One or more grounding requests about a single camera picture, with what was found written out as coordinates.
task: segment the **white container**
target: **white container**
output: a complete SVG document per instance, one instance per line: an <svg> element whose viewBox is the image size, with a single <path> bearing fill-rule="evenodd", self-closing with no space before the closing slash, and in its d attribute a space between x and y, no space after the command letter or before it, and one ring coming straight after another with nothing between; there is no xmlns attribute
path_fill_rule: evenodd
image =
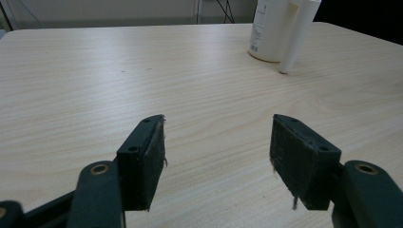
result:
<svg viewBox="0 0 403 228"><path fill-rule="evenodd" d="M320 0L259 0L249 53L261 60L280 62L288 73L296 61Z"/></svg>

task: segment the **wooden table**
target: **wooden table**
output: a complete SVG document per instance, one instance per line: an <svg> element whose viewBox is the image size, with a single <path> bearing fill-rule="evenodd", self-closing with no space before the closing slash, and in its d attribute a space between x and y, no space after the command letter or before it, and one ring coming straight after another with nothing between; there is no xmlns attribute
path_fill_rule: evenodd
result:
<svg viewBox="0 0 403 228"><path fill-rule="evenodd" d="M332 227L292 210L269 162L293 116L403 187L403 47L314 23L289 75L247 53L251 25L16 30L0 40L0 200L25 211L112 160L163 113L169 165L128 227Z"/></svg>

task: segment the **light wood tabletop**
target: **light wood tabletop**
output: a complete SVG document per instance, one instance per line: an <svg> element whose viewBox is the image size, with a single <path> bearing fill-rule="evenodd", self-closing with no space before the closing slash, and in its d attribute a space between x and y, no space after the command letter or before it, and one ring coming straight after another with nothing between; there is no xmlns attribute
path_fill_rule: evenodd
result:
<svg viewBox="0 0 403 228"><path fill-rule="evenodd" d="M332 227L269 161L272 117L295 117L341 162L403 188L403 47L313 23L293 70L247 53L251 25L16 30L0 40L0 200L27 212L115 158L164 114L168 166L150 212L127 227Z"/></svg>

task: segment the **white bottle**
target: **white bottle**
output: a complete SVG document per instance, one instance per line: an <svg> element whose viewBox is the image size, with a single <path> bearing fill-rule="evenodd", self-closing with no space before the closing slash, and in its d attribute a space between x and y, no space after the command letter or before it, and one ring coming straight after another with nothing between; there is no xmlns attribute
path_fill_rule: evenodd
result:
<svg viewBox="0 0 403 228"><path fill-rule="evenodd" d="M292 68L320 0L259 0L249 53L261 60L280 62L279 72Z"/></svg>

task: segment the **wood grain surface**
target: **wood grain surface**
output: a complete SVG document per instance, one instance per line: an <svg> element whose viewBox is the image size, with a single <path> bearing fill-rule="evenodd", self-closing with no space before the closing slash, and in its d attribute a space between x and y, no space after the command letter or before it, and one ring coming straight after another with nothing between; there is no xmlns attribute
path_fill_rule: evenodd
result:
<svg viewBox="0 0 403 228"><path fill-rule="evenodd" d="M16 30L0 40L0 200L25 211L113 160L163 113L166 157L150 212L127 227L332 227L273 173L272 117L293 116L342 162L403 187L403 47L314 23L293 70L247 53L251 25Z"/></svg>

